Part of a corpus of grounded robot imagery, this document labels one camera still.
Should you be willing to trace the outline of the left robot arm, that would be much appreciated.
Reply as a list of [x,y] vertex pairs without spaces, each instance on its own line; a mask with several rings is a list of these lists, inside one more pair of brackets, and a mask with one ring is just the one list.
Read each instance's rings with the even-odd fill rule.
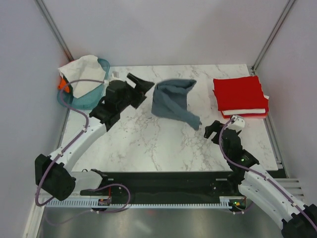
[[120,119],[120,114],[128,106],[137,109],[146,99],[146,93],[154,86],[153,82],[142,80],[131,73],[127,78],[135,83],[132,87],[126,81],[113,80],[92,111],[85,115],[85,123],[76,136],[71,138],[48,156],[40,154],[35,159],[35,181],[40,191],[59,201],[67,199],[74,192],[94,191],[98,195],[107,193],[109,184],[103,180],[106,175],[92,169],[71,174],[74,165],[87,149],[101,136],[108,132]]

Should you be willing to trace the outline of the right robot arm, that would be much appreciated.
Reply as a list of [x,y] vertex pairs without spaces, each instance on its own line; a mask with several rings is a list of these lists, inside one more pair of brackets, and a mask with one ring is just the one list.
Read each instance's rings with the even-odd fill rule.
[[215,120],[205,128],[204,138],[211,138],[233,171],[227,182],[228,192],[242,194],[260,207],[281,229],[285,238],[315,238],[317,207],[306,205],[280,185],[241,144],[239,133],[244,119],[232,116],[222,124]]

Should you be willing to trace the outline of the grey-blue t-shirt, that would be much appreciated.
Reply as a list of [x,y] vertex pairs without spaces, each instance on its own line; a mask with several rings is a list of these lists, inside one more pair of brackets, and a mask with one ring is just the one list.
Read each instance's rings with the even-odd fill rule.
[[185,122],[198,130],[200,117],[187,110],[187,95],[196,83],[194,79],[168,79],[157,83],[153,92],[152,114]]

